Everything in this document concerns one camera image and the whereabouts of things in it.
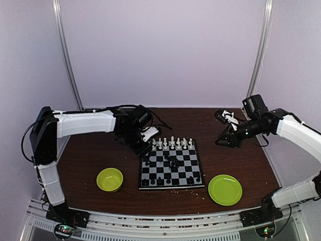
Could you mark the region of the black and grey chessboard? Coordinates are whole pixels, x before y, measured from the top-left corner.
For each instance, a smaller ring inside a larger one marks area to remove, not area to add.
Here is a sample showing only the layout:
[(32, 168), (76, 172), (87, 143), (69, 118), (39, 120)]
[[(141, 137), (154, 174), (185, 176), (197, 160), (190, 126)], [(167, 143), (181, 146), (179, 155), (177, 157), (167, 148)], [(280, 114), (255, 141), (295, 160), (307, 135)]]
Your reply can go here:
[(195, 139), (159, 138), (140, 160), (138, 189), (189, 189), (206, 186)]

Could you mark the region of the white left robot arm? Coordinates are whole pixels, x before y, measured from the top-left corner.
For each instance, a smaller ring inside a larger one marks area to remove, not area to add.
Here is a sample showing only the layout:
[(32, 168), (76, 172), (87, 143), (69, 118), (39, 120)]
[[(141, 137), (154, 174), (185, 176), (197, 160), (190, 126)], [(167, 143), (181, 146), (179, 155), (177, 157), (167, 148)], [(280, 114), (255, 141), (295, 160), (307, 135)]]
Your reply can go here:
[(36, 120), (24, 134), (30, 136), (32, 156), (24, 158), (34, 165), (38, 181), (49, 202), (52, 214), (67, 223), (76, 215), (72, 213), (61, 187), (58, 173), (57, 140), (82, 139), (85, 135), (113, 133), (116, 140), (129, 147), (138, 157), (151, 150), (150, 139), (171, 129), (154, 111), (135, 104), (76, 111), (41, 108)]

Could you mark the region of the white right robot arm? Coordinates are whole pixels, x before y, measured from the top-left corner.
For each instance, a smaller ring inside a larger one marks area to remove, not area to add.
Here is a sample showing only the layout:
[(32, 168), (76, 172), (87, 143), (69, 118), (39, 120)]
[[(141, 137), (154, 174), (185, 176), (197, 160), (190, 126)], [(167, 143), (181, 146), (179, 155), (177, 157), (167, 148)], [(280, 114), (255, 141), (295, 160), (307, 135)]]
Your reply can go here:
[(291, 111), (269, 109), (261, 95), (242, 100), (241, 115), (218, 109), (214, 118), (223, 124), (215, 144), (237, 150), (258, 145), (276, 175), (278, 186), (265, 192), (257, 208), (243, 212), (269, 221), (282, 209), (305, 204), (307, 210), (320, 205), (320, 129), (309, 127)]

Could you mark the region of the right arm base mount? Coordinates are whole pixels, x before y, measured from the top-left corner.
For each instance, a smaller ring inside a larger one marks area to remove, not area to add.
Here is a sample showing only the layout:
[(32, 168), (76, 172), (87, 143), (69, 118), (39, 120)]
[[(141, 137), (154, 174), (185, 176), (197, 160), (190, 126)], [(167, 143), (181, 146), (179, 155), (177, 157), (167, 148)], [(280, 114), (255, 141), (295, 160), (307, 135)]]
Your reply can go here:
[(275, 189), (269, 194), (265, 195), (261, 199), (261, 206), (259, 208), (254, 208), (239, 213), (243, 227), (272, 222), (283, 217), (281, 208), (275, 207), (272, 201), (272, 196), (276, 191), (278, 191), (278, 189)]

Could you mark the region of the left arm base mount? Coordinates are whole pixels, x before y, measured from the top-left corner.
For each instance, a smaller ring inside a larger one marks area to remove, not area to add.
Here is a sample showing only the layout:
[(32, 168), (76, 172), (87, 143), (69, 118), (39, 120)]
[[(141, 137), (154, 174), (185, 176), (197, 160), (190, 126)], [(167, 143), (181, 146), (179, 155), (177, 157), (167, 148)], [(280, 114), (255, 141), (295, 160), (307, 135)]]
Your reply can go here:
[(49, 205), (46, 211), (46, 219), (63, 223), (70, 227), (87, 227), (90, 217), (89, 212), (70, 209), (65, 199), (60, 201), (58, 205), (53, 205), (47, 194), (45, 194), (43, 200)]

